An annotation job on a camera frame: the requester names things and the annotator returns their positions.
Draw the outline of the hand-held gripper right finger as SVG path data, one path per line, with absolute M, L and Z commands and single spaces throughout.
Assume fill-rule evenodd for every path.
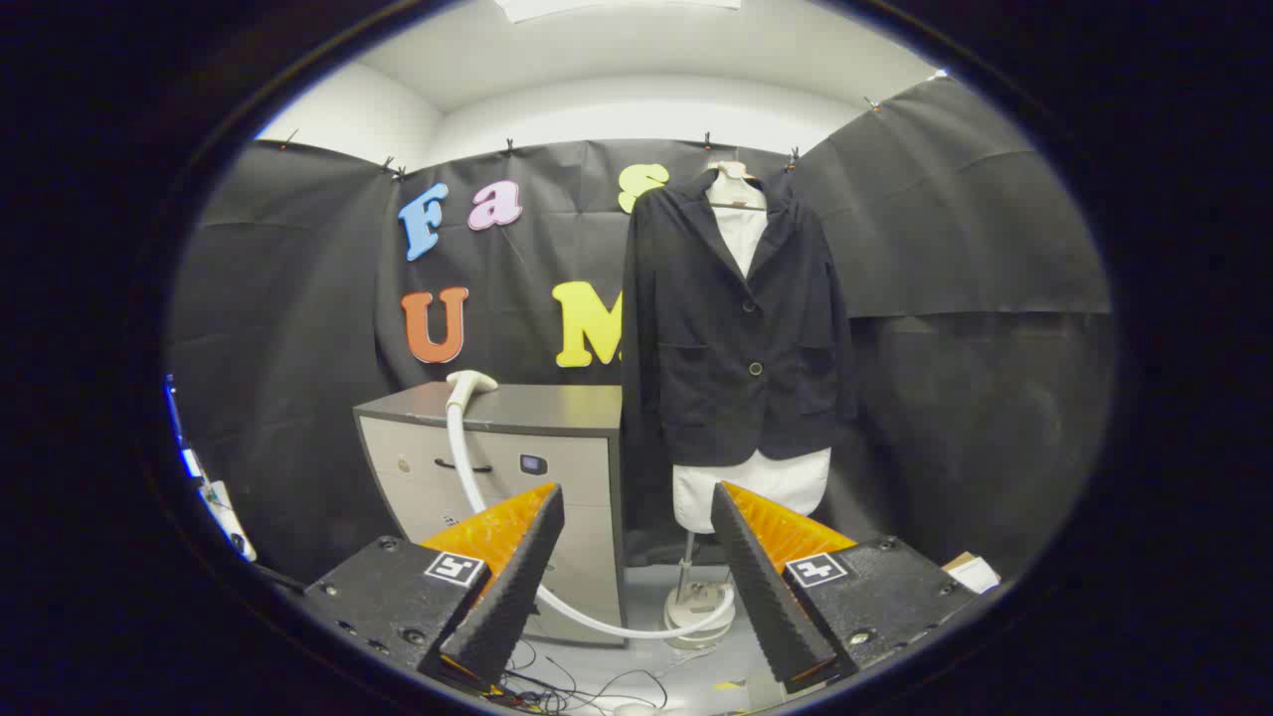
M 976 592 L 896 536 L 855 541 L 721 482 L 712 526 L 770 671 L 791 691 L 927 643 Z

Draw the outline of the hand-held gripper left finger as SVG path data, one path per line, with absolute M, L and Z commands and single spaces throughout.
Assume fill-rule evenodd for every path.
M 482 696 L 522 640 L 563 526 L 560 485 L 535 485 L 426 541 L 374 539 L 300 590 L 300 610 L 374 660 Z

